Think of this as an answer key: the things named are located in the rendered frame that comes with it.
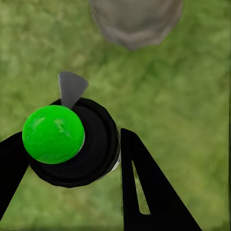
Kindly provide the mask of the pesticide atomizer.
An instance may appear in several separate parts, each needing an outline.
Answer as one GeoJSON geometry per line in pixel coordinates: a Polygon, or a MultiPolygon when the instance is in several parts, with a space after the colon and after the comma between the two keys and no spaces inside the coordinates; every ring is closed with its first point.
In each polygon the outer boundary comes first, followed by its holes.
{"type": "Polygon", "coordinates": [[[89,185],[118,166],[119,133],[106,108],[81,98],[89,81],[72,73],[58,77],[61,98],[24,123],[26,156],[38,177],[53,186],[89,185]]]}

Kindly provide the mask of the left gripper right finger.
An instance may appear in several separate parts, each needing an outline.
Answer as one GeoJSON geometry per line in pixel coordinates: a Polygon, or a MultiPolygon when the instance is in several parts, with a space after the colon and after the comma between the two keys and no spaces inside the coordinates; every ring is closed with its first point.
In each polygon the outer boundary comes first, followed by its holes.
{"type": "Polygon", "coordinates": [[[124,231],[202,231],[139,136],[121,128],[124,231]],[[134,162],[150,215],[139,211],[134,162]]]}

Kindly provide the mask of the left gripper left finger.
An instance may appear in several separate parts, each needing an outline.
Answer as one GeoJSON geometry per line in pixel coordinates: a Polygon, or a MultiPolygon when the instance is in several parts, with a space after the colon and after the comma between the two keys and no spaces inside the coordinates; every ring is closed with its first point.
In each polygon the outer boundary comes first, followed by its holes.
{"type": "Polygon", "coordinates": [[[22,131],[0,142],[0,221],[28,166],[22,131]]]}

